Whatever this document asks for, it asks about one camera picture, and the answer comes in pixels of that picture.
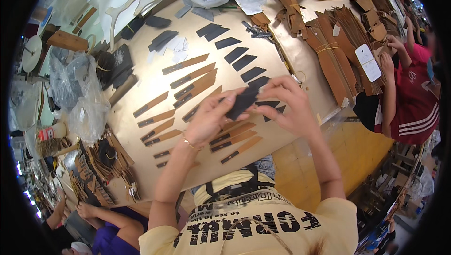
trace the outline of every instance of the yellow floor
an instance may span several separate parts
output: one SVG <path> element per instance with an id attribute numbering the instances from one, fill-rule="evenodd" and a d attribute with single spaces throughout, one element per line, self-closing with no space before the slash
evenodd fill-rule
<path id="1" fill-rule="evenodd" d="M 296 207 L 315 212 L 320 202 L 319 183 L 312 157 L 302 141 L 296 140 L 273 152 L 276 189 Z M 341 168 L 346 195 L 356 189 L 375 169 L 393 140 L 367 130 L 361 123 L 342 123 L 328 144 Z"/>

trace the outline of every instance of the black leather piece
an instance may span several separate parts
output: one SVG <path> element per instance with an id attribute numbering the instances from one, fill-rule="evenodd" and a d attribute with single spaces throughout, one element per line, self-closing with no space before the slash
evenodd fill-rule
<path id="1" fill-rule="evenodd" d="M 218 27 L 221 27 L 221 25 L 219 24 L 214 24 L 214 23 L 210 23 L 205 27 L 200 28 L 199 30 L 196 31 L 197 35 L 199 37 L 205 36 L 208 33 L 213 32 L 214 30 L 216 30 Z"/>
<path id="2" fill-rule="evenodd" d="M 228 55 L 224 56 L 224 59 L 228 64 L 234 62 L 237 58 L 239 58 L 242 54 L 244 54 L 249 48 L 238 47 L 232 50 Z"/>
<path id="3" fill-rule="evenodd" d="M 276 106 L 280 103 L 280 101 L 256 101 L 255 104 L 258 106 L 269 105 L 272 108 L 276 108 Z"/>
<path id="4" fill-rule="evenodd" d="M 256 58 L 257 57 L 255 55 L 246 54 L 242 58 L 238 59 L 234 64 L 232 64 L 232 66 L 235 69 L 235 71 L 240 71 Z"/>
<path id="5" fill-rule="evenodd" d="M 238 39 L 235 39 L 233 37 L 229 37 L 224 40 L 215 42 L 215 46 L 216 46 L 216 49 L 222 49 L 222 48 L 231 46 L 233 44 L 238 44 L 238 43 L 241 43 L 241 41 Z"/>
<path id="6" fill-rule="evenodd" d="M 226 33 L 228 30 L 230 30 L 229 28 L 224 28 L 224 27 L 218 27 L 216 28 L 213 32 L 210 32 L 208 34 L 205 35 L 205 38 L 207 41 L 211 41 L 214 38 L 218 37 L 219 35 L 222 35 L 223 33 Z"/>
<path id="7" fill-rule="evenodd" d="M 241 75 L 241 79 L 243 79 L 243 81 L 246 83 L 246 82 L 252 80 L 253 78 L 257 77 L 258 75 L 262 74 L 265 71 L 266 71 L 265 68 L 256 66 L 256 67 L 252 68 L 251 70 L 243 73 Z"/>
<path id="8" fill-rule="evenodd" d="M 149 45 L 149 51 L 160 51 L 172 38 L 178 35 L 177 31 L 166 30 L 152 40 L 152 44 Z"/>
<path id="9" fill-rule="evenodd" d="M 155 28 L 166 28 L 171 24 L 171 22 L 172 21 L 170 19 L 157 17 L 154 15 L 151 15 L 146 19 L 146 24 L 149 25 L 150 27 Z"/>
<path id="10" fill-rule="evenodd" d="M 257 101 L 258 88 L 249 87 L 244 92 L 236 96 L 232 109 L 225 114 L 226 117 L 235 121 L 249 106 Z"/>
<path id="11" fill-rule="evenodd" d="M 249 88 L 260 89 L 261 87 L 266 85 L 266 83 L 268 83 L 268 81 L 269 81 L 268 77 L 261 76 L 259 78 L 256 78 L 254 81 L 249 82 L 248 85 L 249 85 Z"/>

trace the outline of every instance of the forearm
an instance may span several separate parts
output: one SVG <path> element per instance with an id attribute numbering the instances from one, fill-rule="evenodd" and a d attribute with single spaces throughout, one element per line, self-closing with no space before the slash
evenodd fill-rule
<path id="1" fill-rule="evenodd" d="M 392 138 L 390 124 L 392 123 L 395 115 L 396 115 L 396 86 L 395 79 L 393 77 L 387 80 L 384 89 L 382 133 L 388 138 Z"/>
<path id="2" fill-rule="evenodd" d="M 340 167 L 319 129 L 308 138 L 308 145 L 321 188 L 321 200 L 329 197 L 346 198 Z"/>
<path id="3" fill-rule="evenodd" d="M 412 63 L 412 59 L 410 58 L 404 46 L 401 49 L 398 49 L 398 55 L 399 61 L 401 62 L 401 67 L 409 68 Z"/>
<path id="4" fill-rule="evenodd" d="M 410 52 L 414 51 L 414 44 L 415 44 L 415 38 L 414 38 L 414 27 L 412 25 L 407 26 L 407 48 Z"/>
<path id="5" fill-rule="evenodd" d="M 172 150 L 171 158 L 156 181 L 154 201 L 176 203 L 186 176 L 192 168 L 198 151 L 182 139 Z"/>

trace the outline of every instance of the gray leather piece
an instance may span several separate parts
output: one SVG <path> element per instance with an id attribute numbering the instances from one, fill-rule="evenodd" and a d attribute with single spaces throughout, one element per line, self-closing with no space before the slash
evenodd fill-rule
<path id="1" fill-rule="evenodd" d="M 232 50 L 228 55 L 224 56 L 224 59 L 228 64 L 234 62 L 237 58 L 239 58 L 242 54 L 244 54 L 249 48 L 237 47 Z"/>
<path id="2" fill-rule="evenodd" d="M 220 40 L 220 41 L 215 42 L 215 46 L 216 46 L 217 49 L 222 49 L 222 48 L 231 46 L 233 44 L 238 44 L 238 43 L 241 43 L 241 41 L 238 40 L 238 39 L 235 39 L 233 37 L 229 37 L 229 38 L 226 38 L 224 40 Z"/>
<path id="3" fill-rule="evenodd" d="M 242 58 L 238 59 L 234 64 L 232 64 L 232 66 L 235 69 L 235 71 L 240 71 L 256 58 L 257 58 L 256 55 L 246 54 Z"/>
<path id="4" fill-rule="evenodd" d="M 261 67 L 254 67 L 249 71 L 246 71 L 245 73 L 241 74 L 241 79 L 243 79 L 243 81 L 246 83 L 250 80 L 252 80 L 253 78 L 257 77 L 258 75 L 262 74 L 263 72 L 265 72 L 266 69 L 265 68 L 261 68 Z"/>

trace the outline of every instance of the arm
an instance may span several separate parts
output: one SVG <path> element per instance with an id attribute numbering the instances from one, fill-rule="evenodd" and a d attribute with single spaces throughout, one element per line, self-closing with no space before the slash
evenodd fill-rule
<path id="1" fill-rule="evenodd" d="M 340 168 L 313 118 L 307 94 L 293 78 L 282 76 L 269 80 L 258 98 L 278 98 L 290 106 L 291 111 L 286 114 L 266 105 L 259 106 L 256 112 L 274 120 L 292 134 L 307 139 L 321 188 L 321 200 L 330 197 L 346 199 Z"/>
<path id="2" fill-rule="evenodd" d="M 381 65 L 387 79 L 384 89 L 384 102 L 382 109 L 382 134 L 388 138 L 392 138 L 390 124 L 396 115 L 395 69 L 392 59 L 385 52 L 381 54 Z"/>
<path id="3" fill-rule="evenodd" d="M 390 48 L 396 49 L 398 51 L 399 61 L 401 62 L 401 67 L 409 68 L 409 66 L 412 64 L 412 59 L 410 58 L 409 54 L 407 53 L 405 46 L 393 35 L 388 35 L 387 40 L 388 40 L 387 46 Z"/>
<path id="4" fill-rule="evenodd" d="M 54 230 L 56 226 L 61 222 L 61 219 L 64 216 L 64 207 L 66 206 L 66 196 L 60 188 L 57 188 L 59 196 L 61 196 L 61 201 L 55 208 L 55 211 L 52 215 L 46 220 L 49 227 Z"/>
<path id="5" fill-rule="evenodd" d="M 119 228 L 116 236 L 123 239 L 129 245 L 139 250 L 138 237 L 143 234 L 143 225 L 123 214 L 95 207 L 90 204 L 80 203 L 77 212 L 82 218 L 99 218 Z"/>
<path id="6" fill-rule="evenodd" d="M 193 166 L 198 150 L 208 144 L 230 119 L 225 114 L 233 107 L 236 95 L 244 88 L 230 90 L 222 94 L 207 97 L 203 100 L 194 119 L 182 138 L 172 151 L 163 173 L 158 178 L 154 200 L 149 213 L 148 230 L 159 226 L 172 226 L 177 228 L 175 219 L 175 202 L 185 182 L 189 170 Z M 241 114 L 238 121 L 247 119 L 249 114 Z"/>

